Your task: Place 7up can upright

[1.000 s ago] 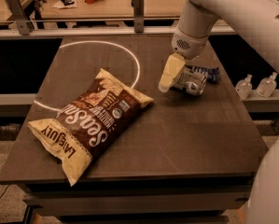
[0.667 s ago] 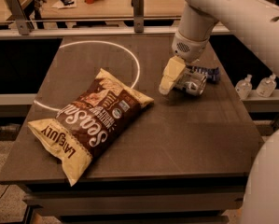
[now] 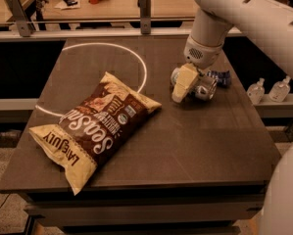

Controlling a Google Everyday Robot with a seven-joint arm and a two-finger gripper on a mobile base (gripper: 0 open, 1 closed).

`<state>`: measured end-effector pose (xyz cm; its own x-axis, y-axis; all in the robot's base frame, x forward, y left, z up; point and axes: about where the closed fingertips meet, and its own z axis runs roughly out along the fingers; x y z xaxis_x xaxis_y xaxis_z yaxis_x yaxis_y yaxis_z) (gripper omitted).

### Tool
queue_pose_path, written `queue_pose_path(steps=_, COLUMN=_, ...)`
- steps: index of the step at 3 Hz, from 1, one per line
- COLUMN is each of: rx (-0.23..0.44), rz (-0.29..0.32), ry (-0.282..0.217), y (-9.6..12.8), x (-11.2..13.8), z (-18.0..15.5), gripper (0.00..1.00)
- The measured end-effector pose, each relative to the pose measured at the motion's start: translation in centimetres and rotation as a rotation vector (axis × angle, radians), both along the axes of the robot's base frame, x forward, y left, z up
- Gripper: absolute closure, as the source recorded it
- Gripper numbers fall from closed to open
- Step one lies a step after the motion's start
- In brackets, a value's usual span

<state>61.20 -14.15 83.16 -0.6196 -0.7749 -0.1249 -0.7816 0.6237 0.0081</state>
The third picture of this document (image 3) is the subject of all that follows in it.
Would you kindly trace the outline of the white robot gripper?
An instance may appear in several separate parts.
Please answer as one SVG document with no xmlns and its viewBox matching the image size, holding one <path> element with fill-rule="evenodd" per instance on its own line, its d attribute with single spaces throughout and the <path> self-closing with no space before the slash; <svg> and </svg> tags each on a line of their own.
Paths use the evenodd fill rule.
<svg viewBox="0 0 293 235">
<path fill-rule="evenodd" d="M 191 35 L 188 36 L 184 47 L 187 64 L 175 68 L 171 74 L 171 84 L 173 85 L 171 97 L 176 103 L 180 103 L 198 81 L 199 72 L 196 67 L 201 70 L 210 67 L 218 58 L 221 49 L 221 45 L 205 46 L 196 42 Z"/>
</svg>

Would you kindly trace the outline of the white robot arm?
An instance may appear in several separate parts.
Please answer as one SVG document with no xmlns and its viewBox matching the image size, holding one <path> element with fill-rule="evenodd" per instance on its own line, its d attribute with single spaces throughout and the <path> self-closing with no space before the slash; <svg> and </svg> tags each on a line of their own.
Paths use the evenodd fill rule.
<svg viewBox="0 0 293 235">
<path fill-rule="evenodd" d="M 237 27 L 293 79 L 293 8 L 274 0 L 194 0 L 199 10 L 187 39 L 172 99 L 195 87 L 199 72 L 217 59 L 224 39 Z M 293 144 L 276 166 L 262 209 L 259 235 L 293 235 Z"/>
</svg>

